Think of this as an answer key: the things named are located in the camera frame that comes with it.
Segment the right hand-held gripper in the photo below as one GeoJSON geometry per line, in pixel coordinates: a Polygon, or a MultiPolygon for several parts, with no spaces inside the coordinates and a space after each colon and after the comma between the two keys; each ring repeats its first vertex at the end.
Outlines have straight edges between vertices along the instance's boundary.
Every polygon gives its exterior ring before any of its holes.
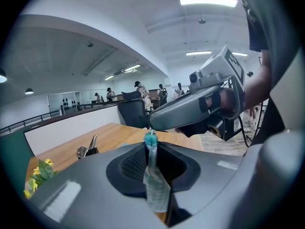
{"type": "Polygon", "coordinates": [[[224,46],[202,65],[199,72],[202,74],[199,83],[206,88],[189,91],[152,111],[148,115],[149,126],[157,131],[175,128],[175,132],[188,138],[209,130],[227,141],[242,130],[234,124],[245,107],[245,71],[228,47],[224,46]],[[234,93],[234,110],[212,107],[209,111],[206,98],[224,88],[234,93]]]}

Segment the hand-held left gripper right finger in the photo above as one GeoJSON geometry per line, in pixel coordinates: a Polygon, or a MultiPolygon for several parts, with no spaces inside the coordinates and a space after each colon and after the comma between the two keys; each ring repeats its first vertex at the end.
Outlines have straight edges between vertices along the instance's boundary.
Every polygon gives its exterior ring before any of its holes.
{"type": "Polygon", "coordinates": [[[166,226],[173,227],[210,205],[233,178],[242,160],[240,156],[159,142],[158,168],[170,186],[166,226]]]}

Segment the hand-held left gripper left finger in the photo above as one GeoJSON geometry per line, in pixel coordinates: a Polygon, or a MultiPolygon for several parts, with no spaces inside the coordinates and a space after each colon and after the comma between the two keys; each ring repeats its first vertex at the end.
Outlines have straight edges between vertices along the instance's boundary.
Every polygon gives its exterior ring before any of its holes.
{"type": "Polygon", "coordinates": [[[121,194],[107,179],[107,165],[135,147],[78,160],[39,187],[28,206],[41,228],[163,229],[145,199],[121,194]]]}

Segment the person's right hand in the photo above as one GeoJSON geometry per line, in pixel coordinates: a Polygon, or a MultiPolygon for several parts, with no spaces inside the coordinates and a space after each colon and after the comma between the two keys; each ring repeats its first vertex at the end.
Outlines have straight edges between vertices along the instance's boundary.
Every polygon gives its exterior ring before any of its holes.
{"type": "Polygon", "coordinates": [[[225,110],[236,112],[236,99],[234,91],[230,88],[222,88],[220,91],[213,93],[205,98],[209,110],[225,110]]]}

